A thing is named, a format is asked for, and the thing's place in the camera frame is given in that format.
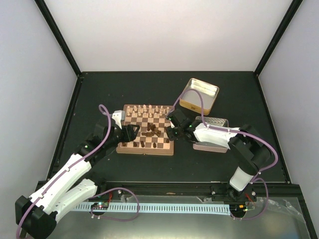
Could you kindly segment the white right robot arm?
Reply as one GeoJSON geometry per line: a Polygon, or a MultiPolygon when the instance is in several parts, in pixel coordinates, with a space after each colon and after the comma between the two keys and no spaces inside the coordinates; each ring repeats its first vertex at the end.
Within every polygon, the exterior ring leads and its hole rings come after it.
{"type": "Polygon", "coordinates": [[[166,128],[170,141],[184,138],[192,143],[222,146],[232,152],[238,166],[223,193],[231,201],[237,201],[244,196],[246,186],[274,154],[265,142],[250,134],[252,127],[248,125],[229,128],[214,125],[204,117],[190,120],[179,109],[169,112],[166,119],[171,124],[166,128]]]}

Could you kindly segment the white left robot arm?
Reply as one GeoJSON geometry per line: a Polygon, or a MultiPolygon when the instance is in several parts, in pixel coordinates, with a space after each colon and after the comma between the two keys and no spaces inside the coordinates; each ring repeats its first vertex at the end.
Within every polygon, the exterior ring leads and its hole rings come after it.
{"type": "Polygon", "coordinates": [[[20,196],[16,200],[18,229],[25,230],[34,239],[45,239],[78,204],[90,198],[103,198],[109,192],[105,179],[89,171],[110,148],[134,141],[139,129],[139,125],[121,125],[113,119],[98,122],[94,132],[45,185],[28,198],[20,196]]]}

